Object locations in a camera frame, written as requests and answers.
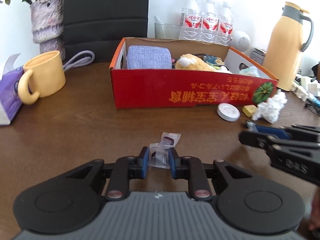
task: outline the white wall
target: white wall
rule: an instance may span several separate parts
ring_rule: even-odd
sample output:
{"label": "white wall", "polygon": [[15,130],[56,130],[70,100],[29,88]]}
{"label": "white wall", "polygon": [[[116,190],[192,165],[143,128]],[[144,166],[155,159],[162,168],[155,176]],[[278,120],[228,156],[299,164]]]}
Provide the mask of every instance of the white wall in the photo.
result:
{"label": "white wall", "polygon": [[[216,0],[218,10],[224,0]],[[232,12],[235,17],[235,30],[248,33],[252,45],[267,49],[274,25],[281,16],[285,1],[298,4],[310,11],[310,18],[315,23],[315,33],[311,45],[304,53],[302,69],[305,74],[311,66],[320,60],[320,3],[319,0],[229,0],[233,2]],[[149,0],[148,36],[154,37],[154,16],[162,22],[177,24],[180,22],[180,12],[186,0]],[[205,0],[199,0],[201,7]],[[304,25],[305,40],[310,30],[309,23]],[[0,63],[17,52],[22,55],[17,65],[22,65],[39,53],[39,46],[32,43],[30,10],[27,3],[12,0],[10,6],[0,5]]]}

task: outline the plush toy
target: plush toy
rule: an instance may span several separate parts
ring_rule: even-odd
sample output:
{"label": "plush toy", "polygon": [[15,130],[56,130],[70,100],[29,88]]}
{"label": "plush toy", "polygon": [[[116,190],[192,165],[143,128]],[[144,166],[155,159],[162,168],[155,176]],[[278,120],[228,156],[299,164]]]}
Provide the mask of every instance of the plush toy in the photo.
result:
{"label": "plush toy", "polygon": [[177,60],[175,68],[185,70],[217,71],[214,67],[209,66],[202,59],[192,54],[182,55]]}

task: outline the gray jug handle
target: gray jug handle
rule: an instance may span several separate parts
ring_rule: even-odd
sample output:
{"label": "gray jug handle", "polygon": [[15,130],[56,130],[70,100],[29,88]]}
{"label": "gray jug handle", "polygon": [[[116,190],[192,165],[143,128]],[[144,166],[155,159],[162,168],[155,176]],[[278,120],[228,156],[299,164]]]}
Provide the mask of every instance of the gray jug handle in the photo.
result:
{"label": "gray jug handle", "polygon": [[307,39],[306,43],[302,44],[302,47],[301,47],[301,51],[304,52],[309,47],[309,45],[311,43],[311,40],[312,40],[312,37],[313,37],[314,25],[313,25],[313,21],[309,17],[304,16],[304,15],[300,15],[300,18],[302,20],[306,20],[306,21],[309,21],[311,23],[311,30],[310,30],[309,38]]}

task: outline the purple box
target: purple box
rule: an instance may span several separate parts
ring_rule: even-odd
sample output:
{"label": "purple box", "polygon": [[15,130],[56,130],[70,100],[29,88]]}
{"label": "purple box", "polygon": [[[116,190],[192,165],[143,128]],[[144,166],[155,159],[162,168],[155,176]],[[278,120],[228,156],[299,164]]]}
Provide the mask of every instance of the purple box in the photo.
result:
{"label": "purple box", "polygon": [[23,75],[19,67],[2,76],[0,81],[0,125],[9,125],[22,105],[18,97],[18,83]]}

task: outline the human hand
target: human hand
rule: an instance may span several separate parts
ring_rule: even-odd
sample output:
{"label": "human hand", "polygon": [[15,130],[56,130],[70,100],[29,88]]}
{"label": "human hand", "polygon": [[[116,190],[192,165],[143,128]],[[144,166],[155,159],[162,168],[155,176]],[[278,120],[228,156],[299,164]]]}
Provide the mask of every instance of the human hand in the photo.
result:
{"label": "human hand", "polygon": [[320,188],[318,187],[312,201],[309,230],[320,228]]}

